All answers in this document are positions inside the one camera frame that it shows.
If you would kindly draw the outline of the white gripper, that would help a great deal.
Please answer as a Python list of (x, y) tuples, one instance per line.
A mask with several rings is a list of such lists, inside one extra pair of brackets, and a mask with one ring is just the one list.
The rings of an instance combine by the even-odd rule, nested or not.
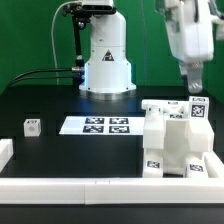
[(208, 0), (165, 0), (165, 24), (172, 55), (191, 94), (203, 90), (203, 64), (213, 58), (214, 45)]

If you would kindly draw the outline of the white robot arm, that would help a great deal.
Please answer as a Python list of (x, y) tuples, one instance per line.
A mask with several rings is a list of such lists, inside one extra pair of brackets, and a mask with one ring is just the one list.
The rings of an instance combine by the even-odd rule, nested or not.
[[(202, 91), (203, 63), (213, 58), (210, 6), (210, 0), (156, 0), (156, 10), (165, 17), (171, 53), (192, 94)], [(134, 91), (125, 55), (125, 18), (113, 0), (82, 0), (81, 10), (90, 15), (91, 48), (80, 90), (101, 99)]]

